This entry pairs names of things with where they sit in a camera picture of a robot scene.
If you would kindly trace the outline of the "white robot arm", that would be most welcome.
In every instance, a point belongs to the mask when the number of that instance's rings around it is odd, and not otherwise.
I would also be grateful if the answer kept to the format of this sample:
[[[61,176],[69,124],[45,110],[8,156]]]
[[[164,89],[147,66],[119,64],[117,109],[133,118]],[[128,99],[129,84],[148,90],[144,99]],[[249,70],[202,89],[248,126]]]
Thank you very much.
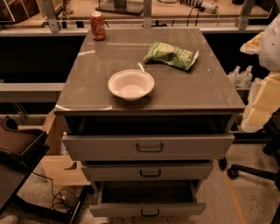
[[[241,128],[248,133],[262,129],[280,109],[280,14],[266,27],[241,46],[246,54],[257,54],[259,64],[269,74],[251,85],[248,105],[242,115]]]

